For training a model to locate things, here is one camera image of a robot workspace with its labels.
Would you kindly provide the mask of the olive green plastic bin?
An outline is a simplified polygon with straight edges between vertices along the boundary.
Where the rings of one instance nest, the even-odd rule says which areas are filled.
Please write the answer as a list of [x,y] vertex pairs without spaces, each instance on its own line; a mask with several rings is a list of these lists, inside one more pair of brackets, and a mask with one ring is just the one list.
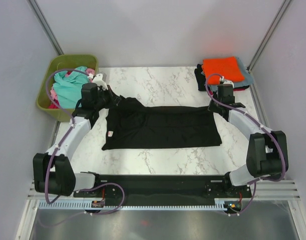
[[98,72],[98,59],[92,54],[64,54],[52,59],[49,63],[48,69],[45,73],[44,79],[37,96],[37,107],[52,116],[59,122],[68,122],[70,117],[58,108],[50,108],[52,102],[49,99],[46,91],[46,82],[49,76],[62,69],[75,69],[80,66],[91,68]]

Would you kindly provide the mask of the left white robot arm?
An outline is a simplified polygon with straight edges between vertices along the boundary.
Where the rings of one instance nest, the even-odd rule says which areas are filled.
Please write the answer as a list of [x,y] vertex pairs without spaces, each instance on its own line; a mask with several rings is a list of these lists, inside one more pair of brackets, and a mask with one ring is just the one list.
[[35,190],[45,195],[70,196],[73,192],[85,191],[90,196],[102,192],[102,184],[95,180],[95,174],[75,173],[71,159],[79,144],[93,128],[102,109],[116,107],[122,97],[116,95],[110,86],[95,83],[83,85],[81,99],[72,113],[68,131],[62,139],[45,153],[37,153],[33,158]]

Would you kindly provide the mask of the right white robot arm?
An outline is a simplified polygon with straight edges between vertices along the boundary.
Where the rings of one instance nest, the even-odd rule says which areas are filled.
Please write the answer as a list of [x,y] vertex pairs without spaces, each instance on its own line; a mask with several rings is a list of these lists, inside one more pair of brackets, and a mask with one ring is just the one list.
[[222,184],[223,193],[232,197],[242,185],[251,185],[260,180],[283,180],[288,170],[285,133],[262,125],[240,102],[222,103],[215,94],[210,97],[208,110],[222,116],[248,140],[245,164],[226,174],[228,181]]

